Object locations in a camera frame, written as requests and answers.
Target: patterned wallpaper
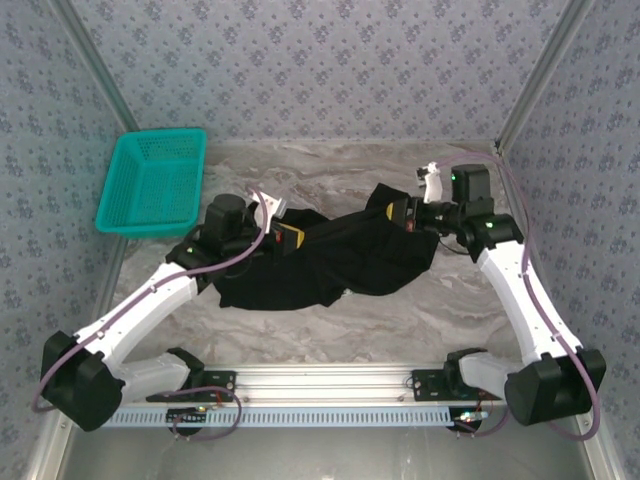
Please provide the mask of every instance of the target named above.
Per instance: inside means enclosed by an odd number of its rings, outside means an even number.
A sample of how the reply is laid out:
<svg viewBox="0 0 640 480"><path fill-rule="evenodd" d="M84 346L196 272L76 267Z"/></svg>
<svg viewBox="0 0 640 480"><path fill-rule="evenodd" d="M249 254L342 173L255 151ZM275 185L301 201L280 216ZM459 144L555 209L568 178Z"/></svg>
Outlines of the patterned wallpaper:
<svg viewBox="0 0 640 480"><path fill-rule="evenodd" d="M73 0L141 128L495 138L566 0Z"/></svg>
<svg viewBox="0 0 640 480"><path fill-rule="evenodd" d="M0 17L0 478L17 479L42 345L86 323L104 272L93 216L117 126L45 0Z"/></svg>
<svg viewBox="0 0 640 480"><path fill-rule="evenodd" d="M590 12L509 153L553 297L608 362L604 410L640 478L640 4Z"/></svg>

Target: black cloth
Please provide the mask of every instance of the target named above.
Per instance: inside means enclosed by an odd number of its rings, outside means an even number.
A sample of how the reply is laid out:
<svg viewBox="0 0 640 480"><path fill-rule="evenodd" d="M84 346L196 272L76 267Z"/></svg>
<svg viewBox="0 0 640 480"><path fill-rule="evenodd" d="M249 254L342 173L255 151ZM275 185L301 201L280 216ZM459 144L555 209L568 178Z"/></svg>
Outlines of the black cloth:
<svg viewBox="0 0 640 480"><path fill-rule="evenodd" d="M347 288L365 295L399 290L431 266L438 245L437 234L409 233L387 218L387 206L404 197L379 184L363 211L334 220L288 209L279 221L303 230L303 245L277 263L254 257L241 275L215 280L220 306L297 310L328 307Z"/></svg>

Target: gray marble surface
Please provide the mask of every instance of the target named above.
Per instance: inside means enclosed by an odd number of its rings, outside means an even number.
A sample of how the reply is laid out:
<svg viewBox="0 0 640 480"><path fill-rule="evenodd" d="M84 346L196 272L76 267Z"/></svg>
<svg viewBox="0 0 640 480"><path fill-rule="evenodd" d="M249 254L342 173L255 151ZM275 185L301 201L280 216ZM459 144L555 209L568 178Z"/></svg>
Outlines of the gray marble surface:
<svg viewBox="0 0 640 480"><path fill-rule="evenodd" d="M210 146L201 215L216 194L243 194L246 185L254 184L287 198L291 207L337 217L362 209L378 182L420 195L415 168L462 153L462 148L424 143ZM492 181L496 210L505 211L496 169ZM448 182L443 183L449 199ZM146 281L175 243L131 242L114 301ZM467 347L518 357L515 334L491 285L468 257L442 247L428 272L385 297L347 295L329 308L292 312L220 309L218 302L218 292L209 287L165 319L130 359L174 346L207 364L440 362L448 352Z"/></svg>

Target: teal basket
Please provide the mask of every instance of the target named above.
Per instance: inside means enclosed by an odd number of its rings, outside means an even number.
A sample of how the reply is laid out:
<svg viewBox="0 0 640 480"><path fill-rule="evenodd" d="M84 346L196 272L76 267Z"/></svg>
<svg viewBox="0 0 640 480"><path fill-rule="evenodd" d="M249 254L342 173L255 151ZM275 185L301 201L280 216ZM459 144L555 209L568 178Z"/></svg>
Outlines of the teal basket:
<svg viewBox="0 0 640 480"><path fill-rule="evenodd" d="M198 221L207 134L147 130L116 143L96 228L127 238L186 235Z"/></svg>

